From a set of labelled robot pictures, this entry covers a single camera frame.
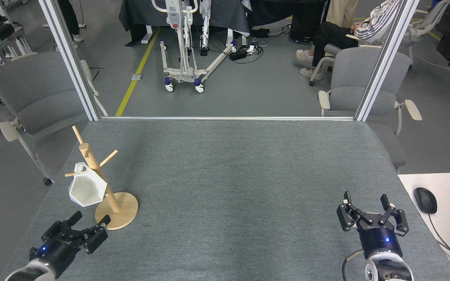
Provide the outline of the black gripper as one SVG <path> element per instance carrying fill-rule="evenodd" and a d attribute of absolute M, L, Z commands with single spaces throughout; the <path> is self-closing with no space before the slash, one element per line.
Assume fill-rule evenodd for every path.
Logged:
<path fill-rule="evenodd" d="M 336 210 L 343 231 L 349 231 L 350 228 L 357 227 L 356 224 L 359 219 L 368 224 L 368 215 L 352 204 L 350 192 L 345 191 L 343 197 L 343 202 Z M 357 229 L 364 257 L 369 258 L 384 251 L 391 251 L 402 257 L 402 250 L 395 233 L 401 237 L 407 234 L 409 231 L 407 217 L 402 209 L 397 209 L 394 204 L 389 202 L 386 194 L 382 194 L 380 201 L 385 211 L 381 218 L 377 220 L 380 226 L 367 225 L 364 228 L 358 227 Z M 395 229 L 391 223 L 386 223 L 390 216 L 395 218 Z"/>
<path fill-rule="evenodd" d="M 61 276 L 80 251 L 79 247 L 63 241 L 73 241 L 79 237 L 80 244 L 87 254 L 93 254 L 107 239 L 107 225 L 111 222 L 111 218 L 110 215 L 105 215 L 95 226 L 82 231 L 71 229 L 81 218 L 81 211 L 76 211 L 69 219 L 54 222 L 41 236 L 43 245 L 40 248 L 31 248 L 30 260 L 46 264 L 56 276 Z"/>

